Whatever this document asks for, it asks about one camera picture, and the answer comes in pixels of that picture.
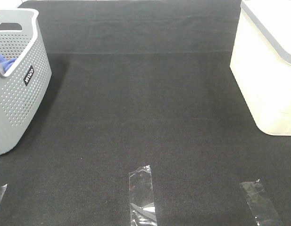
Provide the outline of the blue cloth in basket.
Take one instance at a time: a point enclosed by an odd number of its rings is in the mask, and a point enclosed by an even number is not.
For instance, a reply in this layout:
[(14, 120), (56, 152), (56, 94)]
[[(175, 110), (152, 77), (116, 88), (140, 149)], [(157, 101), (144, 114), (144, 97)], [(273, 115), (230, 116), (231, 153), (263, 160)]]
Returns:
[(0, 72), (5, 73), (17, 60), (17, 58), (6, 59), (2, 54), (0, 54)]

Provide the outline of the grey perforated laundry basket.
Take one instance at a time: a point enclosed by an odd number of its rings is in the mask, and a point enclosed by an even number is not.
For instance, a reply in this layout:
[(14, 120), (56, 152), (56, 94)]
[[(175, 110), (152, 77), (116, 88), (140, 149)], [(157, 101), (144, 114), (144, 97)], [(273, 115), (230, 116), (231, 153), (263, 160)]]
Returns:
[(33, 119), (47, 90), (52, 71), (37, 21), (30, 8), (0, 9), (0, 54), (15, 62), (0, 72), (0, 155), (13, 149)]

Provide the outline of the white basket with grey rim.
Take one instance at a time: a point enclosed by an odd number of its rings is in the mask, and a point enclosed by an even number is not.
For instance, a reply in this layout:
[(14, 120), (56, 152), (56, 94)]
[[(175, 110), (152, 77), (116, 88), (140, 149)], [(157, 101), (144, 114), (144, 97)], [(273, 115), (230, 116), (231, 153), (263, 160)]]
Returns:
[(230, 69), (256, 126), (291, 136), (291, 0), (243, 0)]

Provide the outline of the right clear tape strip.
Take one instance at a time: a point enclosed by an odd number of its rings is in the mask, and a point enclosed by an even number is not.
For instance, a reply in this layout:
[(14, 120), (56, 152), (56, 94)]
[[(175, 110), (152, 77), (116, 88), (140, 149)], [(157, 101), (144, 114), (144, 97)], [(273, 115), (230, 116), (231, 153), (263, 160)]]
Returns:
[(260, 179), (241, 182), (240, 188), (257, 226), (283, 226)]

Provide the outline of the black table mat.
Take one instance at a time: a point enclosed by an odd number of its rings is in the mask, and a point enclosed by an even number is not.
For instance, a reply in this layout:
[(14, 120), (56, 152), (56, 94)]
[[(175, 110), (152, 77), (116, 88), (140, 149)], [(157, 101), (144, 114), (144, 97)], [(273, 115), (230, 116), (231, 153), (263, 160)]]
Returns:
[(261, 132), (229, 68), (238, 0), (27, 1), (52, 77), (0, 156), (0, 226), (127, 226), (150, 165), (161, 226), (253, 226), (260, 179), (291, 226), (291, 137)]

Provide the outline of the middle clear tape strip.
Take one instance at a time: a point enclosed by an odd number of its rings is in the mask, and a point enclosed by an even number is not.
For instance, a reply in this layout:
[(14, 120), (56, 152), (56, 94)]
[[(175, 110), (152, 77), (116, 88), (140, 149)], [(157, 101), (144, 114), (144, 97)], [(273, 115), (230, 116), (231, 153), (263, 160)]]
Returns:
[(157, 218), (150, 166), (129, 173), (130, 225), (156, 226)]

